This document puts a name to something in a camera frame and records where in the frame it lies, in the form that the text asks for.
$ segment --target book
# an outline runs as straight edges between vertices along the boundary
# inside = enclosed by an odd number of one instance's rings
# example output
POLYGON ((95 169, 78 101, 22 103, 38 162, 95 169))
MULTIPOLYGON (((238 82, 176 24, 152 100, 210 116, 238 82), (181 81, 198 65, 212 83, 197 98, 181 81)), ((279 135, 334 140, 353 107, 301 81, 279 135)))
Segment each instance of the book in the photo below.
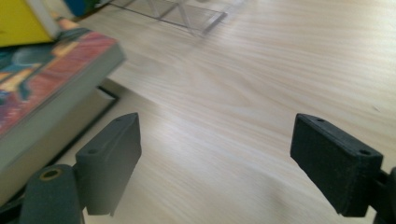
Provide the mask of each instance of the book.
MULTIPOLYGON (((57 22, 63 31, 55 42, 0 49, 0 204, 23 186, 37 166, 44 166, 59 147, 43 149, 45 144, 41 143, 40 150, 46 155, 31 150, 43 138, 51 139, 48 135, 55 133, 53 129, 124 59, 115 39, 67 19, 59 18, 57 22), (27 154, 30 159, 21 164, 27 154)), ((91 108, 90 104, 93 101, 85 103, 91 108)), ((69 132, 77 126, 66 129, 69 132)))
POLYGON ((79 17, 104 6, 110 2, 110 0, 64 0, 64 2, 69 7, 70 11, 75 16, 79 17))
POLYGON ((0 48, 51 42, 60 31, 43 0, 0 1, 0 48))

